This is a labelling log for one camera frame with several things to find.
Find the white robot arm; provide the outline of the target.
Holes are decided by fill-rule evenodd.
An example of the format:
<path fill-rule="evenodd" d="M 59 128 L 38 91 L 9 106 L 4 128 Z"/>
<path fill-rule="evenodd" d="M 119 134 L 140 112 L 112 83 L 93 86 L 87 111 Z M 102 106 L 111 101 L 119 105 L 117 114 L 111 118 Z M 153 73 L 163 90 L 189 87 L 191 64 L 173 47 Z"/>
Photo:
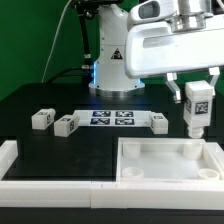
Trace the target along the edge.
<path fill-rule="evenodd" d="M 146 0 L 129 12 L 102 5 L 90 92 L 124 98 L 144 90 L 143 78 L 164 76 L 180 101 L 177 76 L 205 69 L 215 85 L 224 67 L 224 3 L 221 9 L 214 13 L 211 0 Z"/>

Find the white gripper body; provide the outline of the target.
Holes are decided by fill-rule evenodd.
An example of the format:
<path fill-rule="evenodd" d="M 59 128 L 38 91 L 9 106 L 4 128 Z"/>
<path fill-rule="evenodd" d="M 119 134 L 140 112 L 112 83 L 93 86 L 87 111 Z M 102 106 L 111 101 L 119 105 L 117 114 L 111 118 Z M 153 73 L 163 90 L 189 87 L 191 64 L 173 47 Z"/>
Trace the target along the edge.
<path fill-rule="evenodd" d="M 206 0 L 147 0 L 131 9 L 127 29 L 130 78 L 224 67 L 224 13 Z"/>

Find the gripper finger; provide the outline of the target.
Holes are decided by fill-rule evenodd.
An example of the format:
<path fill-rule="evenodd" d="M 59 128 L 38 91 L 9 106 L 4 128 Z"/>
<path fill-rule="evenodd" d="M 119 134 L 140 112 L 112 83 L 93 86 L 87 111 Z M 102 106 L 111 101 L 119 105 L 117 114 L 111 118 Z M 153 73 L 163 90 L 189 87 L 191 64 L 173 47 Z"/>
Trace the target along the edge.
<path fill-rule="evenodd" d="M 210 85 L 212 87 L 214 87 L 218 81 L 219 76 L 220 76 L 220 68 L 219 67 L 210 68 L 209 75 L 210 75 Z"/>
<path fill-rule="evenodd" d="M 173 93 L 173 98 L 176 103 L 181 102 L 181 90 L 176 84 L 177 74 L 176 73 L 167 73 L 166 74 L 166 85 Z"/>

